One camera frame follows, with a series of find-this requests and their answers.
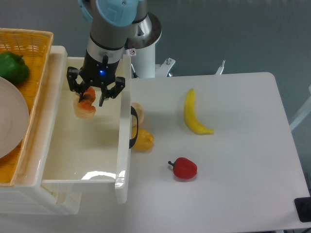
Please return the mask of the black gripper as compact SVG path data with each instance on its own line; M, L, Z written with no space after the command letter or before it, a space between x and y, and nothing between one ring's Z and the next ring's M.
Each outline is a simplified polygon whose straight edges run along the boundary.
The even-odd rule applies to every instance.
M69 89L79 94L79 102L90 86L101 90L99 106L102 107L105 99L116 98L125 88L125 78L116 76L119 62L109 63L108 55L100 57L99 61L92 58L87 52L80 69L67 68Z

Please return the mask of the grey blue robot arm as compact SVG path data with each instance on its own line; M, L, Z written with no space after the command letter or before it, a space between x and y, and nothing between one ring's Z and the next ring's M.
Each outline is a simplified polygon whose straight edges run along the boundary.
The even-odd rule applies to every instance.
M125 78L115 75L130 37L133 23L147 17L145 0L81 0L80 7L92 17L89 40L81 68L68 67L72 92L82 100L89 87L101 90L99 105L125 88Z

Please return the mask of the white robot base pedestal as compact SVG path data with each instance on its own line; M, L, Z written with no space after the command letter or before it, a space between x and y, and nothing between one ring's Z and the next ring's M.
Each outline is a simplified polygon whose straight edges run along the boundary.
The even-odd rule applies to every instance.
M175 60L168 57L162 64L156 63L156 43L162 35L159 19L152 13L131 25L125 52L131 56L134 79L170 77Z

